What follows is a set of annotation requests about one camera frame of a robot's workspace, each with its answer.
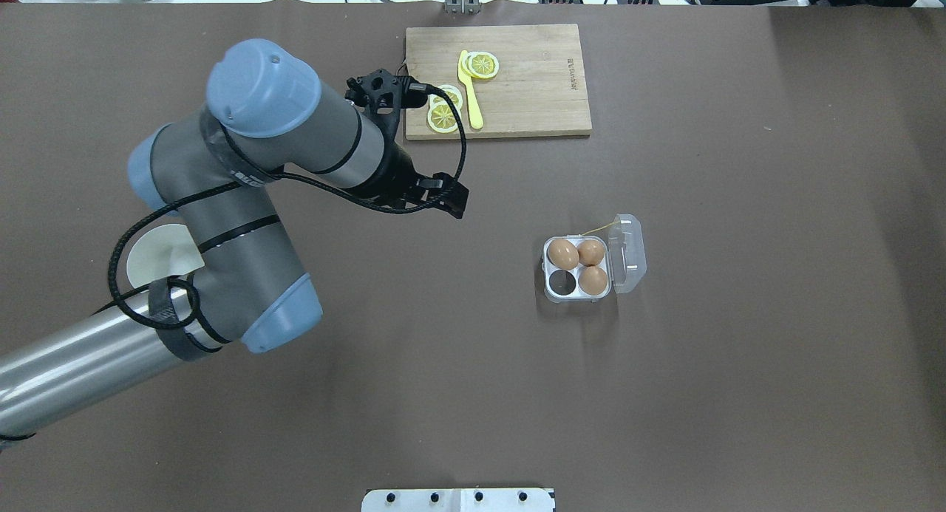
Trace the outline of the brown egg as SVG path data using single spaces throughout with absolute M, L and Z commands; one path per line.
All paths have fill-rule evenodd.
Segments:
M 602 296 L 609 288 L 610 276 L 598 265 L 585 266 L 580 273 L 578 284 L 581 291 L 588 296 Z
M 576 249 L 579 253 L 579 262 L 586 267 L 600 265 L 606 255 L 606 248 L 598 239 L 582 240 Z
M 567 237 L 552 239 L 546 246 L 548 261 L 559 270 L 573 270 L 580 264 L 577 246 Z

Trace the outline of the clear plastic egg box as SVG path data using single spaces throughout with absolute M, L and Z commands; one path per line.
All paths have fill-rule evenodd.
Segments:
M 617 214 L 591 231 L 550 237 L 541 248 L 540 270 L 553 303 L 594 303 L 631 293 L 647 273 L 642 224 L 632 214 Z

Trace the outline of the yellow plastic knife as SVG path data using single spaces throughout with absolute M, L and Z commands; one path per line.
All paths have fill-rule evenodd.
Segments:
M 469 74 L 469 71 L 464 68 L 464 61 L 468 54 L 469 51 L 467 50 L 460 51 L 457 61 L 457 78 L 464 87 L 464 94 L 466 95 L 464 100 L 466 101 L 467 112 L 469 112 L 469 125 L 473 129 L 482 129 L 484 120 L 482 111 L 480 111 L 479 102 L 477 102 L 473 78 Z

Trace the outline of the wooden cutting board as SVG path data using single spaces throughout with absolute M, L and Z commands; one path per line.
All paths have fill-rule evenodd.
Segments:
M 591 108 L 577 24 L 409 27 L 406 70 L 416 80 L 463 95 L 469 139 L 588 136 Z M 492 78 L 471 78 L 482 127 L 470 124 L 469 97 L 458 75 L 460 54 L 494 55 Z

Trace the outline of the white bowl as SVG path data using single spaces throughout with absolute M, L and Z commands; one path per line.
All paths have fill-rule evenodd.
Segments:
M 202 254 L 185 225 L 161 225 L 132 245 L 126 273 L 133 287 L 149 285 L 168 276 L 186 276 L 204 267 Z

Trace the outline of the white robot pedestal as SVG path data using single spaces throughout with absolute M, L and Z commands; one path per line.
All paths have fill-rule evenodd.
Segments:
M 557 511 L 547 488 L 393 488 L 366 492 L 361 511 Z

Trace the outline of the lemon slice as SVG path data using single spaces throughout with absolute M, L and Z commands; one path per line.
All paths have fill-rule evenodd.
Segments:
M 476 80 L 491 80 L 496 78 L 500 71 L 499 58 L 486 51 L 473 51 L 466 54 L 463 68 L 470 78 Z
M 462 112 L 462 108 L 458 108 L 458 115 L 454 115 L 449 103 L 446 103 L 443 99 L 437 99 L 428 105 L 426 124 L 430 131 L 435 132 L 435 134 L 454 134 L 454 132 L 459 131 L 462 124 Z
M 458 111 L 462 111 L 463 108 L 463 93 L 456 86 L 451 84 L 440 84 L 438 86 L 440 91 L 449 98 L 449 100 L 454 104 Z M 446 103 L 446 99 L 437 95 L 436 92 L 429 96 L 429 107 L 436 107 L 440 103 Z

